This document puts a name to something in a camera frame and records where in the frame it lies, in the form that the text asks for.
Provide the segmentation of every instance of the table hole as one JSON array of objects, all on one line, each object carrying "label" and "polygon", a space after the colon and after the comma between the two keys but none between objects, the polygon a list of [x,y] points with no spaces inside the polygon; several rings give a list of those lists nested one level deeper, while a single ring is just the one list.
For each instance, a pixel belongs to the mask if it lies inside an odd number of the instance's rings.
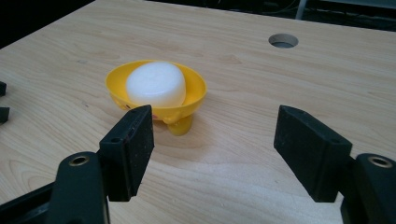
[{"label": "table hole", "polygon": [[268,42],[279,49],[291,49],[298,45],[297,37],[288,34],[271,35]]}]

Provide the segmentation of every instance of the yellow bowl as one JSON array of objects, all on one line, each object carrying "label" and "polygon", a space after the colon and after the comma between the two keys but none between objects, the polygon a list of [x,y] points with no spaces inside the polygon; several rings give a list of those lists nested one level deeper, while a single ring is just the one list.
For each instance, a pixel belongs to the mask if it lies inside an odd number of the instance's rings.
[{"label": "yellow bowl", "polygon": [[[126,79],[137,67],[155,62],[154,60],[142,60],[123,64],[106,77],[106,86],[113,101],[121,109],[132,109],[137,105],[129,100],[126,91]],[[206,84],[204,79],[189,67],[172,63],[177,66],[186,80],[186,99],[181,106],[176,107],[152,107],[152,117],[162,120],[167,124],[169,131],[174,135],[187,133],[192,123],[192,113],[199,108],[206,95]]]}]

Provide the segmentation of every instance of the round hole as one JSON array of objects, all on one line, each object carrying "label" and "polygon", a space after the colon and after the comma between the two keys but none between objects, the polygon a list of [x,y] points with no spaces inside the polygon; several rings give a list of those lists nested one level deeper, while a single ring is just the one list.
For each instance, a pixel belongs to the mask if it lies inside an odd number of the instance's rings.
[{"label": "round hole", "polygon": [[78,156],[78,157],[75,157],[73,160],[71,160],[69,162],[69,165],[71,165],[71,166],[80,166],[82,164],[87,163],[89,160],[90,160],[90,158],[87,157],[87,156]]},{"label": "round hole", "polygon": [[279,49],[291,49],[298,45],[297,37],[288,34],[271,35],[268,42]]},{"label": "round hole", "polygon": [[369,157],[369,161],[372,164],[382,167],[382,168],[390,168],[393,166],[392,163],[390,163],[390,161],[385,160],[381,157],[372,156],[372,157]]}]

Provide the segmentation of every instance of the black object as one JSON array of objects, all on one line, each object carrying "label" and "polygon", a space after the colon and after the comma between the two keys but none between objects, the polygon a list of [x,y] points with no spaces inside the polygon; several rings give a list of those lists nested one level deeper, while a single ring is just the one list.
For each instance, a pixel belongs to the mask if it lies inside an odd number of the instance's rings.
[{"label": "black object", "polygon": [[54,183],[0,206],[0,223],[109,223],[107,199],[135,196],[154,148],[151,106],[128,111],[97,153],[64,159]]},{"label": "black object", "polygon": [[396,163],[375,154],[353,160],[352,144],[303,110],[282,105],[275,149],[315,202],[344,195],[344,223],[396,223]]},{"label": "black object", "polygon": [[6,123],[9,116],[9,107],[0,107],[0,123]]},{"label": "black object", "polygon": [[6,88],[7,88],[7,84],[0,81],[0,96],[6,95]]},{"label": "black object", "polygon": [[[7,84],[0,81],[0,96],[6,95]],[[0,124],[6,123],[9,116],[9,107],[0,107]]]}]

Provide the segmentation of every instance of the wood grain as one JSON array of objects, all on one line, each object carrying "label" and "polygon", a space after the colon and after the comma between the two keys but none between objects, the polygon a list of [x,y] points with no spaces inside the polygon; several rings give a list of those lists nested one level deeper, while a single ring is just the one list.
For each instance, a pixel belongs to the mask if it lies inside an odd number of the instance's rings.
[{"label": "wood grain", "polygon": [[[278,49],[271,35],[295,35]],[[208,93],[176,137],[154,123],[138,196],[112,223],[342,223],[314,203],[273,148],[280,105],[396,160],[396,34],[133,0],[97,0],[0,50],[11,107],[0,126],[0,203],[54,180],[59,162],[99,141],[125,111],[106,74],[135,60],[185,64]]]}]

